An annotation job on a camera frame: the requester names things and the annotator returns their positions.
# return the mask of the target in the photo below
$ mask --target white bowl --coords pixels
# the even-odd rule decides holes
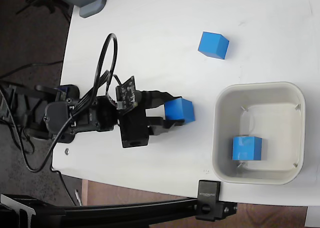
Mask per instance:
[[[212,165],[224,182],[283,185],[304,162],[306,101],[289,82],[237,84],[214,108]],[[232,160],[233,138],[262,138],[261,160]]]

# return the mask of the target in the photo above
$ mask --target blue block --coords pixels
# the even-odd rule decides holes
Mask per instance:
[[[198,51],[207,57],[225,59],[229,41],[221,34],[203,32]]]
[[[261,161],[262,139],[255,136],[233,138],[232,160]]]
[[[196,120],[192,102],[183,98],[164,103],[164,113],[166,120],[184,120],[185,124]]]

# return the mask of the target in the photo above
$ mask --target black clamp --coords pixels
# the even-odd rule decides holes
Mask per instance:
[[[219,201],[220,184],[220,181],[199,181],[195,215],[197,220],[214,222],[237,213],[237,203]]]

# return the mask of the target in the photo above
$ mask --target wooden floor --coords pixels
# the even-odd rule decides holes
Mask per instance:
[[[83,205],[115,205],[167,201],[181,197],[128,189],[84,180]],[[239,204],[236,215],[217,222],[199,221],[194,217],[152,225],[152,228],[303,228],[307,208],[291,206]]]

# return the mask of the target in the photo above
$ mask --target black cable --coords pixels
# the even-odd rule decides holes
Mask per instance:
[[[8,113],[9,113],[9,116],[11,117],[13,127],[14,127],[17,135],[18,135],[18,141],[19,141],[19,144],[20,144],[20,147],[21,147],[21,153],[22,153],[23,160],[25,162],[26,167],[28,168],[28,170],[30,172],[38,173],[45,167],[46,163],[48,162],[49,157],[51,156],[56,144],[58,143],[58,141],[61,138],[61,136],[62,136],[63,132],[65,131],[65,129],[69,126],[69,124],[72,122],[72,120],[76,116],[78,116],[84,110],[88,109],[92,105],[92,103],[95,101],[95,99],[97,97],[97,93],[98,93],[98,88],[100,87],[99,85],[102,83],[101,81],[104,81],[104,80],[101,79],[100,74],[101,74],[104,58],[105,58],[105,55],[106,55],[106,52],[107,52],[107,48],[108,48],[108,45],[109,45],[111,39],[113,39],[114,49],[113,49],[113,59],[112,59],[110,74],[109,74],[109,72],[106,71],[102,75],[102,77],[105,77],[105,79],[107,79],[107,81],[106,81],[107,82],[107,87],[109,87],[108,85],[110,85],[109,83],[111,82],[113,71],[115,70],[117,54],[118,54],[117,37],[113,33],[111,33],[111,34],[109,34],[107,36],[107,38],[106,38],[106,40],[105,40],[105,42],[103,44],[103,47],[102,47],[102,50],[101,50],[101,54],[100,54],[100,57],[99,57],[99,61],[98,61],[98,64],[97,64],[97,68],[96,68],[96,72],[95,72],[95,76],[94,76],[94,83],[93,83],[93,87],[91,89],[91,94],[90,94],[89,100],[83,104],[83,106],[81,107],[81,109],[79,111],[77,111],[75,113],[72,113],[70,115],[70,118],[63,124],[63,126],[60,129],[60,131],[55,136],[52,144],[50,145],[50,148],[49,148],[49,150],[48,150],[43,162],[41,163],[41,165],[38,168],[32,168],[30,166],[29,162],[28,162],[28,159],[27,159],[27,156],[26,156],[26,151],[25,151],[25,148],[24,148],[24,145],[23,145],[23,142],[22,142],[22,138],[21,138],[21,135],[19,135],[20,134],[19,129],[18,129],[17,124],[16,124],[16,122],[14,120],[14,116],[13,116],[11,108],[9,106],[9,102],[8,102],[6,96],[5,96],[5,91],[0,86],[0,94],[2,95],[3,100],[4,100],[4,102],[5,102],[6,106],[7,106]]]
[[[66,185],[66,183],[65,183],[65,180],[64,180],[61,172],[60,172],[59,170],[54,170],[53,167],[52,167],[52,164],[50,165],[50,171],[51,171],[52,173],[56,173],[56,174],[59,175],[60,180],[61,180],[61,183],[62,183],[62,186],[63,186],[66,194],[68,195],[68,197],[69,197],[70,201],[72,202],[72,204],[73,204],[74,206],[76,206],[76,203],[75,203],[74,199],[72,198],[72,196],[71,196],[71,194],[70,194],[70,192],[69,192],[69,190],[68,190],[68,188],[67,188],[67,185]]]
[[[102,66],[103,66],[103,63],[105,60],[105,56],[106,56],[106,52],[107,52],[107,49],[108,49],[108,46],[109,46],[111,39],[113,40],[113,58],[112,58],[110,72],[106,70],[104,72],[104,74],[100,77]],[[88,91],[87,94],[85,94],[85,96],[75,106],[75,108],[72,112],[72,114],[74,116],[77,116],[81,112],[85,111],[93,104],[93,102],[95,101],[95,99],[97,97],[99,87],[101,87],[105,82],[106,82],[106,91],[108,91],[110,83],[111,83],[111,79],[113,77],[113,72],[116,67],[117,55],[118,55],[117,37],[115,34],[111,33],[107,36],[107,38],[105,39],[105,42],[103,44],[103,47],[102,47],[102,50],[100,53],[100,57],[98,60],[98,64],[96,67],[96,71],[95,71],[93,87],[91,90]]]
[[[17,139],[16,139],[16,137],[15,137],[15,133],[14,133],[14,130],[12,129],[11,124],[10,124],[9,122],[3,120],[3,119],[0,119],[0,124],[6,125],[6,126],[9,128],[9,131],[10,131],[10,134],[11,134],[11,138],[12,138],[12,141],[13,141],[14,145],[19,149],[19,151],[21,151],[21,147],[20,147],[20,145],[19,145],[18,142],[17,142]],[[23,134],[24,134],[24,136],[25,136],[26,141],[27,141],[27,142],[30,144],[30,146],[31,146],[31,151],[26,151],[25,153],[26,153],[27,155],[32,155],[32,154],[35,152],[35,145],[32,143],[32,141],[30,140],[30,138],[26,135],[24,128],[22,129],[22,132],[23,132]]]
[[[28,159],[27,159],[27,155],[26,155],[26,151],[25,151],[25,147],[24,147],[24,144],[22,142],[22,138],[21,138],[21,135],[20,135],[20,131],[18,129],[18,126],[16,124],[16,121],[14,119],[14,116],[12,114],[12,111],[11,111],[11,108],[9,106],[9,102],[8,102],[8,99],[7,97],[5,96],[5,91],[4,89],[0,86],[0,94],[2,95],[2,98],[7,106],[7,109],[8,109],[8,113],[9,113],[9,116],[11,117],[11,121],[12,121],[12,124],[13,124],[13,127],[15,129],[15,132],[17,133],[17,137],[18,137],[18,141],[19,141],[19,145],[21,147],[21,153],[22,153],[22,157],[23,157],[23,160],[25,162],[25,165],[26,167],[28,168],[28,170],[30,172],[33,172],[33,173],[38,173],[40,172],[46,165],[50,155],[52,154],[53,150],[54,150],[54,147],[56,146],[56,144],[58,143],[58,140],[60,139],[60,137],[62,136],[63,132],[65,131],[65,129],[67,128],[67,126],[71,123],[71,121],[73,120],[73,116],[71,116],[65,123],[64,125],[62,126],[62,128],[60,129],[60,131],[58,132],[58,134],[56,135],[56,137],[54,138],[52,144],[50,145],[50,148],[49,148],[49,151],[47,152],[42,164],[34,169],[30,166],[29,162],[28,162]]]
[[[121,86],[122,83],[121,83],[119,77],[116,74],[114,74],[113,77],[115,78],[116,82],[118,82],[119,86]]]
[[[21,71],[21,70],[24,70],[24,69],[26,69],[26,68],[53,66],[53,65],[56,65],[56,64],[60,64],[60,63],[62,63],[62,62],[64,62],[64,61],[63,61],[63,60],[59,60],[59,61],[55,61],[55,62],[52,62],[52,63],[31,63],[31,64],[25,64],[25,65],[20,66],[20,67],[14,69],[14,70],[12,70],[12,71],[10,71],[10,72],[8,72],[8,73],[5,73],[5,74],[3,74],[3,75],[0,75],[0,79],[6,78],[6,77],[8,77],[8,76],[11,76],[12,74],[17,73],[17,72],[19,72],[19,71]]]

